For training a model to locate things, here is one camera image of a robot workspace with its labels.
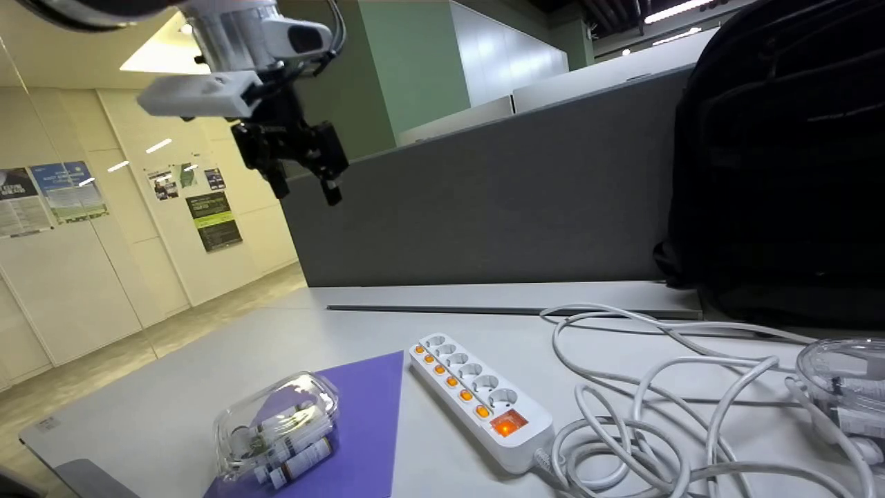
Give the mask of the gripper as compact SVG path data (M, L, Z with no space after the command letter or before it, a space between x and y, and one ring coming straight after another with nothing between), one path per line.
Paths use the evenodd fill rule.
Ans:
M247 168L265 180L278 201L290 193L287 167L303 167L320 183L329 207L342 202L341 175L350 167L331 122L310 124L294 82L252 83L243 92L252 115L231 126Z

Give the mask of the black green poster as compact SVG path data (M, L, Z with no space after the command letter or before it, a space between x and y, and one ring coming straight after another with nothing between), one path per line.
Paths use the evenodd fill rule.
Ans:
M205 252L211 253L243 243L230 202L223 190L188 196L185 201Z

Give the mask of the small photo poster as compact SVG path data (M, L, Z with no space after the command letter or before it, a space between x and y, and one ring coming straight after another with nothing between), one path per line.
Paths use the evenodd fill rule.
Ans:
M147 180L158 201L170 201L179 198L179 186L171 170L157 170L147 173Z

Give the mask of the grey desk partition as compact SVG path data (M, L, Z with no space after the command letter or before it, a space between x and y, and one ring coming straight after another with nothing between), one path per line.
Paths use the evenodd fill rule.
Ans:
M698 319L663 282L683 66L355 161L342 200L290 180L290 235L335 310L533 313L602 303Z

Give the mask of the clear plastic box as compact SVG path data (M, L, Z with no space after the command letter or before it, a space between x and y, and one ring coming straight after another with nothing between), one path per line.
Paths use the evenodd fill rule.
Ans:
M316 404L325 409L335 422L332 433L336 431L340 409L338 390L323 376L310 371L286 376L222 409L213 421L218 478L223 483L235 483L240 478L253 475L252 466L235 457L231 451L230 436L235 428L256 425L288 407L302 403Z

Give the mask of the purple paper sheet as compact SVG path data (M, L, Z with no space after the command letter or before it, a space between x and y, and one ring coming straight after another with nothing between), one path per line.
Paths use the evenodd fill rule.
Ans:
M281 490L256 482L215 479L203 498L390 498L404 354L393 352L340 365L319 375L339 393L334 452Z

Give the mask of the heap of small vials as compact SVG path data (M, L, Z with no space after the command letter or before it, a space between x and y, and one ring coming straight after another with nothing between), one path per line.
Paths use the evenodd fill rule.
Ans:
M332 416L319 405L302 403L253 426L234 429L233 455L252 466L257 485L284 488L333 453Z

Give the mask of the white power strip orange switches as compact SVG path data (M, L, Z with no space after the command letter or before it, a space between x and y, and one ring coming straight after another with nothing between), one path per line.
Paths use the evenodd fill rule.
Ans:
M547 409L448 335L420 338L405 351L429 391L506 472L533 469L555 438Z

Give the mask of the row of white partitions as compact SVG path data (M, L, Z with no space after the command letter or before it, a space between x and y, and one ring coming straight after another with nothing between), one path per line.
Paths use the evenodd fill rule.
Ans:
M398 146L414 144L494 120L515 116L623 83L636 82L670 70L692 67L717 28L690 28L679 39L632 55L617 57L577 71L556 75L528 87L515 89L489 103L412 127L396 138Z

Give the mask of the ceiling light strip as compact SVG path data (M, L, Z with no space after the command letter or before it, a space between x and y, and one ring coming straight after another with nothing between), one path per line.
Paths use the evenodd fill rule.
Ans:
M706 8L708 4L718 3L718 1L720 0L686 0L686 2L676 4L676 6L645 16L644 25L651 25L655 22L660 22L660 20L672 18L673 16L688 12L689 10Z

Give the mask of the black backpack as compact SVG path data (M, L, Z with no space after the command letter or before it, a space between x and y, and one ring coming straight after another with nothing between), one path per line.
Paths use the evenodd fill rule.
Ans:
M774 327L885 330L885 0L756 0L674 117L667 286Z

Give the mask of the clear plastic container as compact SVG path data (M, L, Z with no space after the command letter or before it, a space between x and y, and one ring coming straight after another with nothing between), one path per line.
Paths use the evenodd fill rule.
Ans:
M885 469L885 338L807 344L796 372L810 400L874 468Z

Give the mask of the row of wall posters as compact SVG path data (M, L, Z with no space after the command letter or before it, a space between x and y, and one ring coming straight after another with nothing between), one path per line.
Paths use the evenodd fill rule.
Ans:
M86 162L0 168L0 239L110 214Z

